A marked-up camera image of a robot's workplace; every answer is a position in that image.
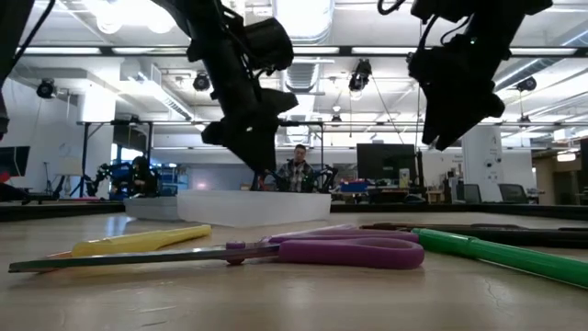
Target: white tray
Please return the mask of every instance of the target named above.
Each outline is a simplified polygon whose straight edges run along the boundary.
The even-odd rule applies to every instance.
[[[123,201],[127,215],[140,220],[179,221],[177,198],[140,198]]]
[[[250,227],[324,220],[330,194],[181,190],[177,213],[188,222]]]

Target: scissors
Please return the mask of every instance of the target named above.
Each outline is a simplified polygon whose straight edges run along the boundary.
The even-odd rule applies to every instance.
[[[60,268],[220,259],[240,264],[247,258],[277,257],[280,262],[367,268],[417,268],[424,250],[418,235],[406,232],[325,229],[281,234],[257,243],[230,242],[185,250],[92,257],[43,258],[12,263],[8,272],[48,272]]]

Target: television screen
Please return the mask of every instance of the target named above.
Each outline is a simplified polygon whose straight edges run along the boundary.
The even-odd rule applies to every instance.
[[[400,179],[400,170],[409,169],[416,179],[413,144],[358,143],[357,177],[363,179]]]

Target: green marker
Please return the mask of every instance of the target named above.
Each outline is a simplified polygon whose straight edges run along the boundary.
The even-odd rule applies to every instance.
[[[424,249],[477,258],[588,288],[588,263],[530,249],[501,245],[476,237],[429,229],[413,229]]]

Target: column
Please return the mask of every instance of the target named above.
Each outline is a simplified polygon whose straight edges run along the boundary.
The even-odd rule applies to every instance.
[[[498,188],[504,177],[500,128],[474,127],[463,136],[461,146],[465,184],[477,184],[483,202],[502,201]]]
[[[91,86],[78,99],[81,121],[111,121],[115,118],[116,106],[117,96],[102,86]],[[98,129],[98,125],[92,125],[89,132],[94,134],[88,139],[85,174],[94,178],[100,165],[110,164],[114,127],[103,125]],[[101,183],[96,196],[108,198],[106,180]]]

